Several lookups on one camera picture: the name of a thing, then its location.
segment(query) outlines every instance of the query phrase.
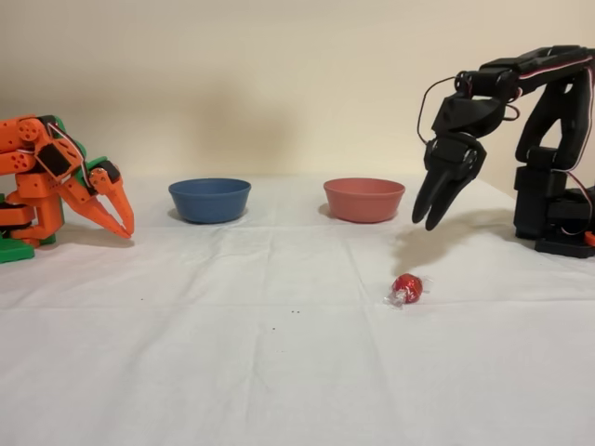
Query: candy wrapper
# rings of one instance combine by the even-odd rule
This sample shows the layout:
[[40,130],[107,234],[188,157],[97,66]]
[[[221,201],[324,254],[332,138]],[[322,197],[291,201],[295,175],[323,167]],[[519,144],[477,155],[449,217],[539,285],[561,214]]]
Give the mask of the candy wrapper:
[[405,304],[415,304],[422,294],[430,291],[430,288],[431,279],[403,274],[392,284],[386,301],[394,307],[402,308]]

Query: table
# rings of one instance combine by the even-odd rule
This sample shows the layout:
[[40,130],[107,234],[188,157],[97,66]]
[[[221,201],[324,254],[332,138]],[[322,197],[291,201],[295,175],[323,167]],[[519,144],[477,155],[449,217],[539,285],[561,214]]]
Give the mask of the table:
[[[0,266],[0,444],[586,445],[595,262],[513,236],[479,180],[433,232],[333,219],[320,177],[253,177],[227,225],[128,180],[124,241],[67,214]],[[396,274],[433,287],[404,310]]]

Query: pink bowl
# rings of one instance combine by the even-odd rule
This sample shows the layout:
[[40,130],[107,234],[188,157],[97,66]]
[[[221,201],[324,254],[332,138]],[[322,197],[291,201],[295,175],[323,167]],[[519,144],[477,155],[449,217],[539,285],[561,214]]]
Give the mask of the pink bowl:
[[354,223],[390,220],[405,192],[401,183],[375,178],[338,178],[324,183],[331,212]]

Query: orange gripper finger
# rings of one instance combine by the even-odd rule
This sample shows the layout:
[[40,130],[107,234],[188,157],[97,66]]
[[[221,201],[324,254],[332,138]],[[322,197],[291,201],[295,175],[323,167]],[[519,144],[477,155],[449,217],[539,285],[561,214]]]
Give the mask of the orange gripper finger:
[[105,169],[94,169],[89,180],[99,194],[105,195],[110,200],[118,216],[122,218],[122,224],[126,232],[132,234],[134,232],[134,213],[124,192],[122,178],[119,177],[112,183]]
[[89,195],[86,188],[76,178],[71,178],[60,186],[59,196],[80,216],[88,218],[120,237],[130,238],[131,234],[108,213],[97,197]]

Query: green bracket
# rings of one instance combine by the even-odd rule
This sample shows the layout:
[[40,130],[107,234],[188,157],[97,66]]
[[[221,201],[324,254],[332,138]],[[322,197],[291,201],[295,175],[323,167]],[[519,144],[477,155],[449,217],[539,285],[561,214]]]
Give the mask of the green bracket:
[[22,240],[0,239],[0,263],[34,258],[35,250]]

